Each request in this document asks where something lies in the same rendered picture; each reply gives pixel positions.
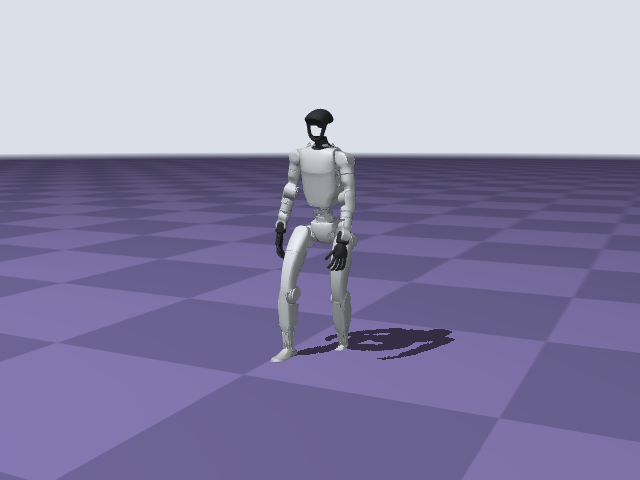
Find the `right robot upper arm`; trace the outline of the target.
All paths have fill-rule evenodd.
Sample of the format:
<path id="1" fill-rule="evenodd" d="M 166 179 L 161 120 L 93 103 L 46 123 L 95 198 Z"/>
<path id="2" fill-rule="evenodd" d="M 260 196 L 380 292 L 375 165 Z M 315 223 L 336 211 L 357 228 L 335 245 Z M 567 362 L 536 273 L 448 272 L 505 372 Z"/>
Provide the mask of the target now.
<path id="1" fill-rule="evenodd" d="M 300 188 L 298 182 L 301 176 L 299 155 L 302 149 L 293 150 L 289 154 L 289 171 L 288 184 L 284 189 L 284 196 L 296 198 L 299 195 Z"/>

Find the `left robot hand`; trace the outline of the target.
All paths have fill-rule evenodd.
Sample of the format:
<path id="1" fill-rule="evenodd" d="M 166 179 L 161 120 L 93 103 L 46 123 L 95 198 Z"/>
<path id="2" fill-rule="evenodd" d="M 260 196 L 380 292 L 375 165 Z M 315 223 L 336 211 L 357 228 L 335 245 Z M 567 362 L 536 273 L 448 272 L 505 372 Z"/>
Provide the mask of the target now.
<path id="1" fill-rule="evenodd" d="M 348 254 L 346 245 L 349 244 L 349 240 L 348 241 L 341 240 L 341 235 L 342 235 L 342 231 L 339 231 L 338 234 L 337 234 L 337 239 L 336 239 L 336 243 L 338 243 L 338 244 L 335 245 L 334 249 L 325 257 L 325 260 L 327 260 L 333 254 L 333 259 L 332 259 L 330 265 L 327 266 L 327 268 L 329 269 L 329 268 L 331 268 L 333 266 L 333 264 L 335 262 L 335 265 L 333 266 L 331 271 L 343 270 L 345 268 L 345 266 L 346 266 L 346 258 L 347 258 L 347 254 Z M 340 259 L 340 261 L 339 261 L 339 259 Z M 343 264 L 342 264 L 342 262 L 343 262 Z M 338 263 L 339 263 L 339 265 L 338 265 Z"/>

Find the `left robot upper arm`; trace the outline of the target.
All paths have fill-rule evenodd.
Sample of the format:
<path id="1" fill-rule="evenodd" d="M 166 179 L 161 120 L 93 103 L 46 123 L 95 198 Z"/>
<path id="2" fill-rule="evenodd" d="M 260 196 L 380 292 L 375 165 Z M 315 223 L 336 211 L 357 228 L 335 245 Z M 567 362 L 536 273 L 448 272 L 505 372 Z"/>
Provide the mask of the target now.
<path id="1" fill-rule="evenodd" d="M 355 158 L 350 153 L 335 151 L 335 163 L 340 167 L 341 182 L 344 187 L 344 191 L 338 195 L 338 202 L 345 205 L 345 193 L 351 191 L 355 195 Z"/>

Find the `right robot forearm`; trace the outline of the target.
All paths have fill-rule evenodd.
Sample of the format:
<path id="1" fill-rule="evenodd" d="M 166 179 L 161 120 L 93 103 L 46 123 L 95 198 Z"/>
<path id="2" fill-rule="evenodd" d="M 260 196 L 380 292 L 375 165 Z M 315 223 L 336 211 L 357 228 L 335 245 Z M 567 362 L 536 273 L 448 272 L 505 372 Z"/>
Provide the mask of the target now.
<path id="1" fill-rule="evenodd" d="M 286 187 L 286 185 L 285 185 L 285 187 Z M 284 189 L 285 189 L 285 187 L 284 187 Z M 276 228 L 277 228 L 277 223 L 278 222 L 283 222 L 284 223 L 284 230 L 285 230 L 288 227 L 288 220 L 290 218 L 292 206 L 294 205 L 294 200 L 292 200 L 292 198 L 288 198 L 287 196 L 284 196 L 284 190 L 283 190 L 283 196 L 282 196 L 281 202 L 282 203 L 281 203 L 281 207 L 280 207 L 279 214 L 278 214 L 278 220 L 276 222 Z"/>

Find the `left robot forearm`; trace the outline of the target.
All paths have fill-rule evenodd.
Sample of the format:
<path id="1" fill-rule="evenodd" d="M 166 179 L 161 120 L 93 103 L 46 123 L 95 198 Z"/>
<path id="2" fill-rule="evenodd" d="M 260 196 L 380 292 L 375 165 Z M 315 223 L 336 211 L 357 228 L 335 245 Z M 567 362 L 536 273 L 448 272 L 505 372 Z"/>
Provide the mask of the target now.
<path id="1" fill-rule="evenodd" d="M 348 241 L 350 239 L 350 231 L 352 229 L 351 222 L 355 212 L 356 202 L 355 195 L 351 191 L 346 192 L 344 198 L 345 205 L 340 209 L 341 215 L 338 230 L 342 231 L 341 240 Z"/>

